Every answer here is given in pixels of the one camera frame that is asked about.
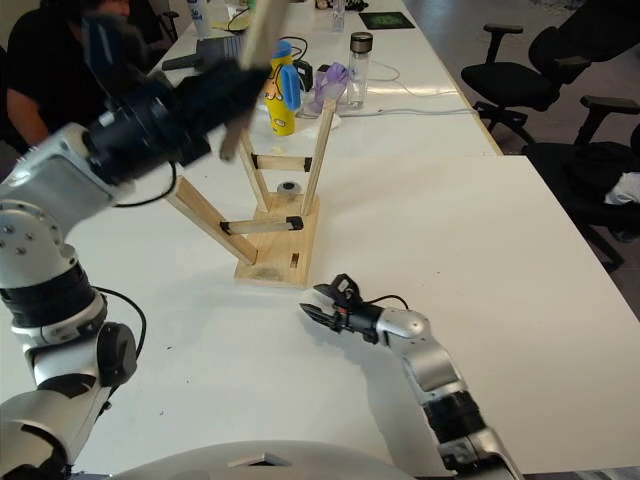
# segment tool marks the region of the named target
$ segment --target office chair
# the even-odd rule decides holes
[[[640,42],[640,2],[589,0],[558,30],[580,55],[592,62],[606,62]]]
[[[129,23],[140,30],[147,45],[164,40],[163,32],[166,33],[172,44],[178,40],[175,24],[175,19],[180,16],[178,13],[167,11],[156,15],[149,0],[131,1],[130,7]],[[166,53],[166,48],[151,48],[148,51],[149,65],[145,69],[145,73],[151,70]]]
[[[604,198],[596,200],[584,193],[584,188],[573,178],[572,166],[584,162],[588,151],[596,152],[599,147],[616,152],[620,158],[632,158],[640,165],[640,125],[634,130],[630,147],[613,142],[589,143],[602,121],[610,113],[636,115],[640,105],[632,100],[601,97],[582,97],[582,105],[589,109],[589,115],[580,128],[573,144],[536,143],[524,147],[523,153],[545,181],[556,199],[567,212],[582,236],[596,246],[608,260],[603,262],[607,272],[617,270],[624,259],[595,230],[592,225],[610,230],[640,229],[640,204],[608,205]],[[595,170],[597,178],[610,175],[606,170]],[[619,179],[619,171],[614,171],[613,182]]]
[[[463,80],[493,102],[477,102],[480,117],[511,128],[527,143],[534,139],[524,129],[527,115],[507,110],[529,107],[546,111],[559,98],[562,85],[573,82],[591,62],[605,62],[640,42],[640,1],[587,0],[557,29],[542,31],[529,49],[538,72],[516,63],[497,63],[496,55],[506,34],[519,34],[519,26],[485,25],[491,43],[484,65],[467,67]]]
[[[572,83],[591,62],[555,27],[543,30],[529,48],[529,60],[538,71],[512,62],[496,62],[502,38],[506,34],[520,34],[520,26],[487,24],[491,33],[487,60],[462,70],[462,79],[491,103],[476,102],[473,106],[480,118],[489,120],[489,131],[498,123],[509,127],[527,143],[533,137],[524,129],[528,116],[508,110],[529,107],[546,111],[558,98],[562,85]]]

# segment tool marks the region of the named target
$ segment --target black cable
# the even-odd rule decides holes
[[[296,37],[296,36],[286,36],[286,37],[280,37],[280,40],[299,40],[302,43],[304,43],[304,50],[302,50],[302,53],[300,54],[300,56],[298,58],[296,58],[296,60],[302,60],[304,58],[304,56],[307,53],[307,50],[309,49],[309,42],[307,42],[304,38],[302,37]]]
[[[135,208],[135,207],[142,207],[144,205],[149,205],[150,203],[154,203],[157,202],[158,200],[162,200],[163,198],[169,196],[171,194],[171,192],[173,192],[173,189],[176,188],[176,184],[178,183],[178,169],[176,167],[176,164],[171,162],[169,163],[169,165],[171,166],[171,184],[169,185],[169,188],[167,188],[164,192],[162,192],[160,195],[157,195],[153,198],[149,198],[147,200],[142,200],[140,202],[135,202],[135,203],[116,203],[113,208]]]
[[[402,298],[399,295],[383,295],[382,297],[374,298],[373,300],[369,300],[368,302],[364,302],[364,303],[366,303],[367,305],[371,305],[373,303],[378,303],[378,302],[381,302],[382,300],[386,300],[388,298],[393,298],[395,300],[398,300],[399,302],[402,303],[402,305],[404,305],[405,309],[409,310],[409,304],[405,301],[404,298]]]
[[[136,347],[136,358],[138,358],[140,356],[140,352],[142,352],[142,347],[144,345],[144,340],[145,340],[145,338],[147,338],[147,317],[146,317],[146,315],[144,314],[142,309],[136,304],[136,302],[131,300],[126,295],[124,295],[124,294],[122,294],[120,292],[116,292],[115,290],[110,290],[108,288],[96,287],[96,286],[94,286],[93,288],[95,288],[99,292],[106,293],[107,295],[112,295],[114,297],[118,297],[120,300],[128,303],[131,306],[131,308],[133,308],[136,311],[136,313],[138,315],[140,315],[140,324],[141,324],[140,337],[138,338],[138,346]]]
[[[244,32],[243,30],[232,30],[231,29],[231,24],[233,23],[233,21],[238,18],[240,15],[242,15],[243,13],[246,13],[249,11],[249,7],[244,8],[242,10],[240,10],[238,13],[236,13],[233,17],[231,17],[231,20],[229,20],[229,23],[227,23],[227,31],[231,32],[231,33],[242,33]]]

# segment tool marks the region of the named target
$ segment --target black mouse pad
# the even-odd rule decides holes
[[[371,12],[359,15],[368,30],[416,28],[402,12]]]

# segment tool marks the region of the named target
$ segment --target white table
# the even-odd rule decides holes
[[[419,120],[436,129],[463,118]],[[433,149],[384,158],[372,138],[338,155],[351,152],[339,134],[318,187],[311,282],[347,272],[366,297],[397,293],[428,315],[524,472],[640,464],[640,327],[526,159],[467,156],[454,140],[445,155],[441,138],[408,135],[400,148]],[[205,160],[187,175],[230,220],[251,216],[239,163]],[[235,259],[168,204],[106,212],[69,241],[94,284],[127,293],[149,318],[139,370],[78,468],[118,472],[195,447],[287,438],[445,474],[388,352],[313,324],[297,308],[310,292],[234,285]],[[117,300],[109,319],[137,328]],[[7,328],[0,366],[2,399],[32,388]]]
[[[402,11],[411,15],[399,0],[373,0],[367,11]],[[323,63],[334,61],[349,63],[349,39],[352,32],[365,30],[355,12],[347,12],[345,30],[331,33],[331,12],[316,14],[311,32],[302,32],[289,25],[287,35],[302,35],[309,42],[305,56],[317,69]],[[380,108],[413,108],[425,111],[448,111],[470,108],[451,76],[442,65],[433,48],[418,28],[411,30],[375,31],[372,60],[393,66],[401,72],[400,81],[418,95],[440,94],[427,98],[409,95],[399,85],[390,82],[370,82],[363,113]],[[197,36],[193,25],[176,42],[165,59],[181,57],[195,52]],[[167,72],[177,83],[193,71],[183,69]],[[376,64],[370,66],[370,77],[389,78],[393,72]],[[304,130],[311,122],[297,120],[298,129]],[[258,112],[252,128],[252,140],[259,153],[284,155],[310,155],[315,139],[297,133],[291,137],[275,138],[271,133],[266,113]],[[495,155],[500,150],[481,126],[477,114],[450,116],[393,115],[375,118],[345,118],[333,131],[327,146],[328,156],[373,155],[380,157],[406,157],[423,154],[442,155]]]

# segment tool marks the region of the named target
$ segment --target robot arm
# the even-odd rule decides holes
[[[207,133],[253,109],[268,73],[226,60],[176,88],[156,76],[92,128],[57,132],[0,185],[0,296],[37,385],[0,406],[0,478],[65,478],[136,369],[133,334],[106,321],[68,233],[148,172],[209,153]]]
[[[364,302],[357,284],[344,274],[315,288],[333,300],[334,313],[302,304],[312,320],[338,333],[360,333],[366,342],[386,346],[400,359],[445,468],[465,478],[522,480],[500,438],[485,424],[449,353],[431,334],[425,316]]]

